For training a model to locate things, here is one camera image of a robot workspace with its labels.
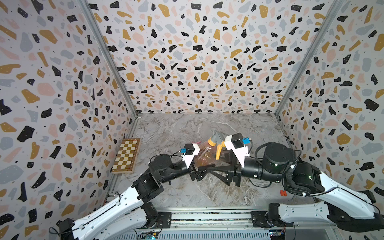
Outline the aluminium frame post left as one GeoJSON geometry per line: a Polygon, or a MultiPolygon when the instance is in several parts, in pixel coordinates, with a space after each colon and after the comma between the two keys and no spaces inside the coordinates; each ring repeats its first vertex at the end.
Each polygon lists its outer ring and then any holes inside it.
{"type": "Polygon", "coordinates": [[[92,13],[92,10],[89,6],[88,1],[78,0],[77,2],[78,2],[80,9],[82,10],[82,12],[85,16],[85,19],[87,20],[87,22],[89,24],[91,31],[93,32],[93,34],[95,36],[96,42],[98,43],[98,45],[100,47],[101,53],[105,57],[106,63],[110,67],[110,70],[112,71],[112,74],[115,77],[115,80],[117,82],[117,85],[118,85],[121,93],[122,93],[122,96],[124,97],[124,99],[127,103],[129,113],[131,114],[132,118],[134,120],[136,120],[138,118],[138,113],[135,110],[134,104],[132,103],[132,100],[131,100],[129,93],[126,89],[126,86],[122,80],[121,75],[119,74],[118,68],[117,68],[117,66],[116,66],[116,64],[115,64],[115,62],[114,62],[114,60],[110,54],[108,45],[104,41],[102,32],[100,31],[100,28],[99,28],[97,21],[96,21],[94,15],[92,13]]]}

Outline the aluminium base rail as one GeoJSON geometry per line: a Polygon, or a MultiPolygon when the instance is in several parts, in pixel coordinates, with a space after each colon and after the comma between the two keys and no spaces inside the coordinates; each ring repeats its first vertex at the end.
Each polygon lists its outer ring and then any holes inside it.
{"type": "Polygon", "coordinates": [[[155,233],[139,229],[118,240],[339,240],[333,226],[295,222],[281,227],[259,227],[264,209],[159,209],[155,233]]]}

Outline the pink transparent spray bottle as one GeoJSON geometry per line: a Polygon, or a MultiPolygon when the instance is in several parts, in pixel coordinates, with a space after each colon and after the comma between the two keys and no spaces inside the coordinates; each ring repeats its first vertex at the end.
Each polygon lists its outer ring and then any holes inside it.
{"type": "Polygon", "coordinates": [[[200,151],[194,158],[195,167],[212,165],[216,161],[217,143],[209,138],[199,144],[200,151]]]}

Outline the wooden chess board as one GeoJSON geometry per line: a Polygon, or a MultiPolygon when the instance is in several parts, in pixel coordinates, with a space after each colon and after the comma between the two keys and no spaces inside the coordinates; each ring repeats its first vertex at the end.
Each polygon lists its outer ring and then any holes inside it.
{"type": "Polygon", "coordinates": [[[141,147],[140,138],[123,139],[111,172],[113,174],[133,173],[141,147]]]}

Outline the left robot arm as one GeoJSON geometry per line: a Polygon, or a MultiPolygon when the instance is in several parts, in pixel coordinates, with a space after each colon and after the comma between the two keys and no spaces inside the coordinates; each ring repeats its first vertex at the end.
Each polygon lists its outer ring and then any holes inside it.
{"type": "Polygon", "coordinates": [[[50,234],[61,240],[109,240],[125,231],[156,228],[159,213],[151,200],[164,191],[162,184],[184,175],[200,181],[207,173],[206,167],[195,168],[184,160],[174,163],[171,155],[155,156],[132,186],[122,193],[116,192],[112,201],[86,217],[62,221],[58,230],[50,228],[50,234]]]}

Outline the aluminium frame post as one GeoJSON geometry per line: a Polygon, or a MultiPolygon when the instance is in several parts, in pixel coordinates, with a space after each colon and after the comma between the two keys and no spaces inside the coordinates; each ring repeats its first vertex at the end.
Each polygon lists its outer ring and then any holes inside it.
{"type": "Polygon", "coordinates": [[[118,68],[117,68],[117,66],[116,66],[116,64],[115,64],[115,62],[114,62],[114,60],[110,54],[108,45],[104,41],[102,32],[100,31],[100,28],[99,28],[97,21],[96,21],[94,15],[92,13],[92,10],[89,6],[88,1],[78,0],[77,2],[78,2],[80,9],[82,10],[82,12],[85,16],[85,19],[87,20],[87,22],[89,24],[91,31],[93,32],[93,34],[95,36],[96,42],[98,43],[98,45],[100,47],[101,53],[105,57],[106,63],[110,67],[110,70],[112,71],[112,74],[115,77],[115,80],[117,82],[117,85],[118,85],[121,93],[122,93],[122,96],[124,97],[124,99],[127,103],[129,113],[131,114],[132,118],[134,120],[136,120],[138,118],[138,113],[135,110],[134,104],[132,103],[132,100],[131,100],[129,93],[126,89],[126,86],[122,80],[121,75],[119,74],[118,68]]]}
{"type": "Polygon", "coordinates": [[[319,28],[319,31],[317,35],[315,36],[313,42],[311,43],[310,47],[308,48],[308,52],[304,56],[302,62],[299,64],[299,68],[297,72],[294,75],[293,80],[291,81],[290,85],[287,87],[287,91],[283,96],[283,99],[279,103],[277,110],[275,111],[275,116],[278,117],[284,107],[285,104],[288,102],[290,95],[294,91],[295,86],[299,83],[304,71],[307,68],[307,65],[310,63],[311,59],[314,57],[314,55],[317,52],[318,47],[320,46],[322,39],[324,38],[324,35],[327,33],[329,27],[331,26],[333,20],[335,19],[339,9],[342,7],[343,1],[342,0],[334,0],[327,12],[327,15],[325,17],[325,20],[323,21],[322,25],[319,28]]]}

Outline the aluminium frame post right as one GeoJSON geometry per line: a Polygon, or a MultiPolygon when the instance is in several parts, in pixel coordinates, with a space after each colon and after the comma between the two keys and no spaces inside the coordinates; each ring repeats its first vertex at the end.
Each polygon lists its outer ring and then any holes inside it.
{"type": "Polygon", "coordinates": [[[327,33],[329,27],[331,26],[333,20],[335,19],[339,9],[342,7],[343,1],[342,0],[334,0],[327,12],[327,15],[325,17],[325,20],[323,21],[322,25],[319,28],[319,31],[317,35],[315,36],[313,42],[311,43],[310,47],[308,48],[308,52],[304,56],[302,62],[299,64],[299,68],[297,72],[294,75],[293,80],[291,81],[290,85],[287,87],[287,91],[283,96],[283,99],[279,103],[277,110],[275,111],[275,116],[278,117],[284,107],[285,104],[288,102],[290,95],[294,91],[295,86],[299,83],[304,71],[307,68],[307,65],[310,63],[311,59],[314,57],[314,55],[317,52],[318,47],[320,46],[322,39],[324,38],[324,35],[327,33]]]}

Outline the grey yellow spray nozzle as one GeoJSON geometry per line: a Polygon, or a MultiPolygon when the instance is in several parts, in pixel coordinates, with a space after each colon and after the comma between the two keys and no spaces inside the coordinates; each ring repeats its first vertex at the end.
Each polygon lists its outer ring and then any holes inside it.
{"type": "Polygon", "coordinates": [[[221,151],[223,148],[225,148],[225,139],[226,136],[217,130],[213,130],[212,136],[208,140],[208,144],[213,147],[213,150],[215,150],[214,157],[215,160],[219,160],[221,156],[221,151]]]}

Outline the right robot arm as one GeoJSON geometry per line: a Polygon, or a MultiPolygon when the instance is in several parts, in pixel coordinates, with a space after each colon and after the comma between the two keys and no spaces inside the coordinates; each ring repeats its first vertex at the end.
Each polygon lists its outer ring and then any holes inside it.
{"type": "Polygon", "coordinates": [[[328,177],[310,163],[300,161],[296,151],[274,142],[261,145],[262,159],[244,158],[237,164],[239,149],[232,149],[227,166],[208,165],[208,172],[225,184],[240,186],[242,178],[280,183],[284,191],[304,198],[317,198],[306,205],[270,203],[267,211],[251,213],[254,227],[291,227],[295,222],[325,222],[339,229],[363,233],[384,228],[384,216],[374,206],[370,191],[356,192],[328,177]]]}

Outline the small red block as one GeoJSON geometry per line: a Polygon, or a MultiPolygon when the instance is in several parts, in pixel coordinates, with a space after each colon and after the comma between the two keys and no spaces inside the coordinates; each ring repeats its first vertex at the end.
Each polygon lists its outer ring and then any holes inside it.
{"type": "Polygon", "coordinates": [[[287,196],[287,192],[286,192],[286,191],[284,191],[284,190],[280,190],[280,194],[281,194],[281,196],[284,196],[284,197],[286,197],[286,196],[287,196]]]}

